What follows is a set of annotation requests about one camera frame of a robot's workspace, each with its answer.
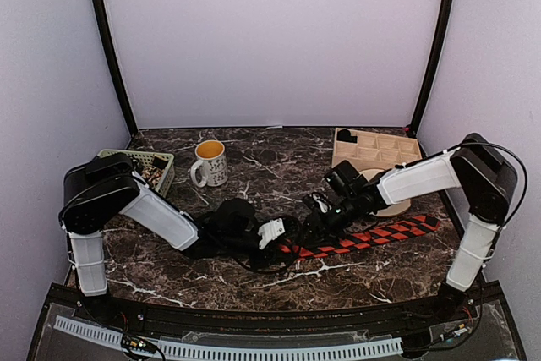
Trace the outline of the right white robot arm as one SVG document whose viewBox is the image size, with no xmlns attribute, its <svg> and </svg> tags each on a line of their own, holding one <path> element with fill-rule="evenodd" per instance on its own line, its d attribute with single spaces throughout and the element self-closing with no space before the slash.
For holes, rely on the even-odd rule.
<svg viewBox="0 0 541 361">
<path fill-rule="evenodd" d="M 466 292 L 495 251 L 501 233 L 526 197 L 528 172 L 522 159 L 502 145 L 470 133 L 462 142 L 414 162 L 402 163 L 367 179 L 350 161 L 342 161 L 325 175 L 340 196 L 331 203 L 312 193 L 304 204 L 325 235 L 337 236 L 356 220 L 405 200 L 458 191 L 468 205 L 467 225 L 446 274 L 450 288 L 431 304 L 431 314 L 448 322 L 464 307 Z"/>
</svg>

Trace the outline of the white patterned mug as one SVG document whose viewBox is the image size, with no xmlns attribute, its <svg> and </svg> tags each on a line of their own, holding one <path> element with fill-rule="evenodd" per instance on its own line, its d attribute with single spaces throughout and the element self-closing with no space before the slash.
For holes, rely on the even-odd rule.
<svg viewBox="0 0 541 361">
<path fill-rule="evenodd" d="M 195 147 L 196 162 L 190 177 L 198 188 L 220 187 L 228 180 L 225 145 L 218 140 L 207 140 Z"/>
</svg>

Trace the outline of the red navy striped tie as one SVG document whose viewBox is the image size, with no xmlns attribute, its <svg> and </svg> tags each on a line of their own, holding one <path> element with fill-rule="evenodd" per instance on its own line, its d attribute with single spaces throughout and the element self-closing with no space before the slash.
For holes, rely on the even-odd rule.
<svg viewBox="0 0 541 361">
<path fill-rule="evenodd" d="M 403 242 L 409 238 L 435 232 L 440 220 L 429 215 L 417 215 L 394 223 L 386 223 L 342 237 L 305 237 L 297 261 L 323 259 L 332 255 L 350 254 L 387 243 Z"/>
</svg>

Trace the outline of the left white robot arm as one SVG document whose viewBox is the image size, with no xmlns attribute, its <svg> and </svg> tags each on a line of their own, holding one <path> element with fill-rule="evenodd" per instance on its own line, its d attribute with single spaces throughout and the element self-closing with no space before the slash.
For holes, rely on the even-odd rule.
<svg viewBox="0 0 541 361">
<path fill-rule="evenodd" d="M 117 215 L 139 223 L 190 259 L 247 258 L 249 271 L 270 274 L 274 264 L 286 269 L 298 255 L 292 235 L 301 226 L 293 216 L 261 222 L 248 201 L 235 198 L 193 218 L 158 194 L 128 155 L 95 157 L 65 174 L 58 221 L 68 235 L 79 291 L 88 297 L 85 307 L 102 324 L 119 316 L 118 303 L 107 296 L 102 236 Z"/>
</svg>

